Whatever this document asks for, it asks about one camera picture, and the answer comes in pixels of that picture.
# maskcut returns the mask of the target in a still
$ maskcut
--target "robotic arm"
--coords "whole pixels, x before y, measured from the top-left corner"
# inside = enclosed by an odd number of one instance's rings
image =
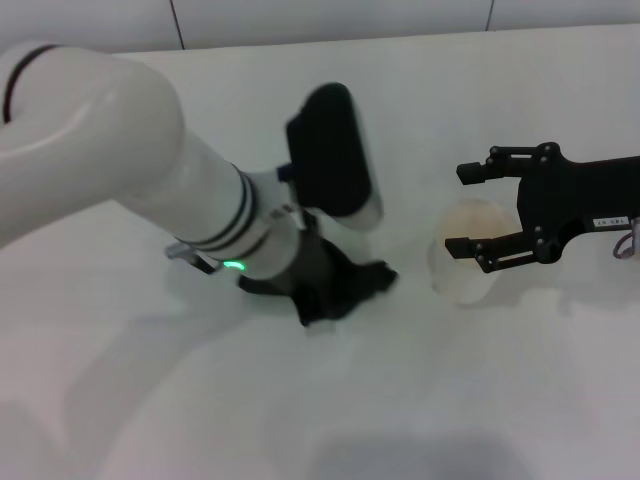
[[[304,231],[291,217],[316,208],[362,229],[381,218],[341,85],[318,90],[289,123],[292,162],[260,174],[240,171],[185,128],[171,84],[138,62],[25,44],[0,57],[1,92],[0,247],[116,199],[179,239],[169,256],[207,273],[216,269],[200,254],[240,265],[241,288],[290,296],[304,324],[340,318],[395,278],[381,262],[360,272],[368,266],[336,254],[311,214]],[[379,281],[364,281],[372,271]]]
[[[464,185],[521,178],[518,212],[523,231],[499,238],[450,238],[454,258],[475,258],[485,273],[529,263],[555,263],[565,246],[588,232],[633,230],[614,251],[627,258],[640,250],[640,157],[574,163],[556,143],[493,147],[484,165],[458,166]],[[619,253],[624,240],[633,247]]]

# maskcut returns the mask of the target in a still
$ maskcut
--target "white surface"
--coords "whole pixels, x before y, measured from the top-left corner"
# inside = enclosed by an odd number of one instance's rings
[[[430,290],[445,205],[515,209],[517,183],[463,187],[492,145],[575,160],[640,153],[640,27],[135,55],[239,167],[287,158],[315,86],[358,101],[387,217],[363,245],[402,277],[305,331],[231,272],[170,264],[171,239],[107,204],[0,254],[0,472],[66,480],[638,478],[640,268],[616,234],[505,272],[479,305]]]
[[[186,48],[477,32],[491,0],[175,0]]]
[[[180,49],[169,0],[3,0],[0,52],[33,39],[107,52]]]
[[[637,0],[495,0],[490,30],[640,22]]]

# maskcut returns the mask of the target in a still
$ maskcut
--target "white table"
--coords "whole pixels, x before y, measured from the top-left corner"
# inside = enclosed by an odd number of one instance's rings
[[[473,307],[430,289],[442,209],[490,146],[640,154],[640,26],[131,55],[178,89],[189,125],[248,170],[287,161],[304,97],[345,83],[387,216],[354,258],[401,273],[347,320],[305,330],[231,272],[164,259],[115,204],[0,254],[0,476],[46,480],[636,479],[640,267],[618,235],[506,272]]]

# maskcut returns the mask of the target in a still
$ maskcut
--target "black stripe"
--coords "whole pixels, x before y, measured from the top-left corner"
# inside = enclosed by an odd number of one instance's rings
[[[199,242],[187,242],[186,240],[180,240],[178,238],[179,241],[181,241],[182,243],[186,243],[187,245],[191,245],[192,247],[197,249],[198,246],[204,246],[209,243],[217,242],[221,238],[224,238],[224,236],[227,235],[240,221],[240,217],[242,217],[242,213],[244,212],[244,207],[247,203],[247,193],[248,193],[247,184],[249,182],[244,173],[238,170],[235,165],[233,167],[236,169],[236,171],[238,172],[238,175],[240,176],[240,183],[242,183],[242,198],[240,199],[240,206],[238,207],[238,211],[236,212],[234,217],[231,219],[231,222],[229,222],[227,226],[224,227],[220,233],[217,233],[216,235],[214,235],[213,237],[207,240],[202,240]]]
[[[238,233],[236,233],[233,237],[231,237],[229,240],[224,242],[222,245],[216,245],[213,248],[198,248],[198,250],[200,250],[201,252],[217,252],[218,250],[227,248],[229,245],[233,245],[236,242],[236,240],[238,240],[242,235],[246,233],[247,230],[249,230],[249,227],[251,226],[251,224],[253,223],[253,220],[255,219],[256,210],[258,208],[258,193],[256,192],[256,188],[253,185],[253,182],[251,181],[251,179],[246,175],[244,178],[246,178],[247,182],[249,182],[249,187],[251,188],[251,193],[252,193],[251,209],[249,210],[249,216],[247,217],[247,221],[242,226],[242,228],[238,231]]]
[[[253,255],[254,253],[256,253],[256,251],[257,251],[257,250],[258,250],[262,245],[264,245],[264,242],[266,242],[266,241],[267,241],[267,238],[269,238],[269,235],[271,235],[271,230],[269,230],[269,231],[268,231],[267,233],[265,233],[262,237],[260,237],[260,238],[258,239],[258,241],[257,241],[256,243],[254,243],[254,244],[253,244],[253,246],[252,246],[249,250],[247,250],[247,251],[245,251],[245,252],[242,252],[240,255],[237,255],[237,256],[235,256],[235,257],[232,257],[232,258],[224,258],[224,259],[218,259],[218,258],[213,258],[213,257],[211,257],[211,258],[212,258],[213,260],[218,261],[218,262],[228,262],[228,261],[231,261],[231,260],[244,260],[244,259],[246,259],[247,257],[250,257],[251,255]]]
[[[48,52],[49,50],[52,50],[57,46],[58,45],[44,45],[42,47],[38,47],[22,60],[20,60],[20,62],[18,62],[18,64],[13,68],[13,72],[11,72],[11,75],[9,76],[9,80],[7,81],[7,86],[4,91],[4,103],[2,105],[2,117],[4,119],[5,125],[11,121],[11,97],[16,87],[16,83],[18,83],[18,78],[20,78],[20,74],[36,58],[38,58],[44,52]]]

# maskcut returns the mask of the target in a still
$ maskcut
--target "white robotic arm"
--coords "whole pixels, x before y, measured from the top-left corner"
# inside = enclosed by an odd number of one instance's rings
[[[26,44],[0,57],[0,92],[0,247],[115,198],[212,258],[242,258],[250,278],[293,260],[293,220],[258,221],[286,202],[275,172],[244,174],[185,129],[173,87],[151,68]]]
[[[240,267],[240,288],[290,297],[305,326],[342,318],[396,278],[384,262],[351,263],[308,211],[356,229],[382,217],[343,85],[307,99],[287,124],[291,163],[260,174],[241,172],[185,128],[171,84],[138,62],[21,45],[0,57],[2,92],[0,248],[116,199],[179,240],[167,256],[206,273],[215,269],[200,255]]]

